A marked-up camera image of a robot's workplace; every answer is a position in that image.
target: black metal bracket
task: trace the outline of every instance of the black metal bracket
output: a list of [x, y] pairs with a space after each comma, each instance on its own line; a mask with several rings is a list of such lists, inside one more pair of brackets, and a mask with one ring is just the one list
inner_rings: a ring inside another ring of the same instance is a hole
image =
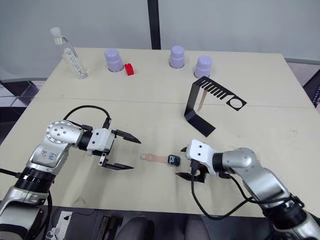
[[[195, 182], [200, 182], [200, 183], [205, 183], [206, 180], [206, 174], [209, 173], [208, 169], [206, 168], [206, 166], [199, 164], [199, 175], [194, 176], [194, 181]], [[177, 172], [176, 175], [178, 175], [179, 177], [187, 180], [187, 181], [191, 181], [192, 175], [190, 173], [187, 172]]]
[[102, 167], [107, 168], [107, 169], [112, 169], [112, 170], [127, 170], [127, 169], [133, 169], [132, 166], [124, 165], [115, 162], [114, 164], [108, 163], [108, 159], [105, 158], [102, 165]]
[[[204, 136], [208, 137], [216, 128], [212, 126], [209, 122], [204, 120], [202, 117], [196, 114], [194, 110], [194, 106], [196, 104], [196, 100], [198, 97], [198, 93], [200, 87], [203, 88], [210, 94], [213, 94], [220, 100], [223, 100], [227, 96], [233, 96], [229, 99], [226, 104], [232, 107], [234, 110], [239, 111], [244, 105], [247, 104], [246, 101], [242, 100], [240, 97], [235, 95], [230, 90], [226, 89], [225, 87], [221, 86], [219, 83], [213, 81], [212, 79], [203, 76], [199, 78], [192, 84], [188, 102], [186, 104], [186, 108], [184, 111], [184, 117], [189, 124], [191, 124], [195, 129], [197, 129], [200, 133]], [[237, 102], [241, 102], [241, 106], [233, 105], [232, 101], [238, 100]]]

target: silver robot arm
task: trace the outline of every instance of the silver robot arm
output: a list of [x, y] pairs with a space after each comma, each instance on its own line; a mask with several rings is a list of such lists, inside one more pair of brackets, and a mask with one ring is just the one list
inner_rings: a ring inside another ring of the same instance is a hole
[[186, 156], [204, 165], [212, 175], [239, 175], [245, 188], [254, 200], [260, 202], [263, 214], [271, 220], [283, 239], [320, 240], [320, 226], [310, 213], [302, 209], [303, 203], [290, 194], [271, 170], [261, 166], [252, 150], [238, 148], [218, 153], [209, 145], [193, 139], [186, 148]]
[[9, 188], [0, 204], [0, 239], [34, 239], [43, 216], [38, 206], [48, 198], [49, 189], [71, 147], [100, 156], [98, 166], [113, 170], [133, 168], [120, 163], [109, 164], [107, 156], [117, 136], [141, 143], [137, 138], [120, 130], [104, 127], [93, 130], [83, 126], [85, 129], [67, 120], [57, 120], [47, 126], [43, 142], [33, 151], [23, 172], [15, 175], [16, 184]]

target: gray wall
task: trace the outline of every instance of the gray wall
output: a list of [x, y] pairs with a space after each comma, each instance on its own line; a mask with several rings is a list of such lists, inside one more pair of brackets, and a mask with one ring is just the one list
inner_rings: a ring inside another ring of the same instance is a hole
[[161, 48], [281, 53], [320, 63], [320, 0], [159, 0]]
[[151, 49], [146, 0], [0, 0], [0, 79], [48, 77], [52, 27], [74, 47]]

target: floor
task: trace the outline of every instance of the floor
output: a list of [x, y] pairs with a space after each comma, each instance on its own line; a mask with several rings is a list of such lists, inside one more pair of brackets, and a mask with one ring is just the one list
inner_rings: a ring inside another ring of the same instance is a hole
[[[184, 226], [188, 217], [188, 214], [182, 213], [54, 207], [52, 210], [52, 214], [55, 215], [53, 218], [54, 226], [58, 223], [61, 211], [86, 214], [71, 216], [65, 235], [66, 240], [96, 240], [104, 216], [122, 219], [122, 224], [119, 225], [116, 233], [119, 233], [121, 227], [132, 218], [144, 216], [154, 223], [154, 240], [183, 240]], [[231, 216], [223, 220], [213, 221], [202, 216], [202, 219], [211, 240], [264, 240], [271, 231], [270, 223], [266, 218], [262, 217]]]
[[[320, 68], [319, 65], [300, 63], [288, 63], [288, 65], [301, 86], [303, 86]], [[19, 96], [14, 96], [0, 85], [0, 144], [44, 83], [45, 81], [33, 81]], [[188, 216], [187, 214], [180, 213], [54, 207], [52, 211], [52, 215], [55, 212], [55, 217], [53, 219], [54, 226], [57, 224], [62, 210], [87, 214], [77, 214], [71, 217], [70, 225], [65, 237], [66, 240], [97, 239], [101, 221], [104, 216], [116, 216], [119, 219], [122, 219], [121, 226], [124, 226], [134, 217], [145, 216], [154, 222], [154, 240], [182, 240], [184, 239], [183, 229]], [[220, 221], [213, 221], [205, 216], [202, 218], [208, 229], [211, 240], [263, 240], [270, 232], [270, 223], [266, 218], [231, 216]]]

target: beige table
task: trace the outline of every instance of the beige table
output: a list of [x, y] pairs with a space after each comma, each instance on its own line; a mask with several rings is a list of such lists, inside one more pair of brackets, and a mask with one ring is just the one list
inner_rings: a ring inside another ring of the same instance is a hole
[[[208, 55], [213, 59], [210, 77], [248, 105], [312, 107], [281, 54], [186, 51], [184, 67], [174, 69], [168, 64], [168, 50], [119, 49], [123, 63], [131, 63], [135, 70], [135, 75], [127, 76], [125, 70], [108, 70], [105, 50], [77, 48], [88, 77], [76, 79], [61, 61], [37, 97], [185, 104], [197, 80], [197, 59]], [[225, 105], [226, 101], [210, 96], [205, 103]]]

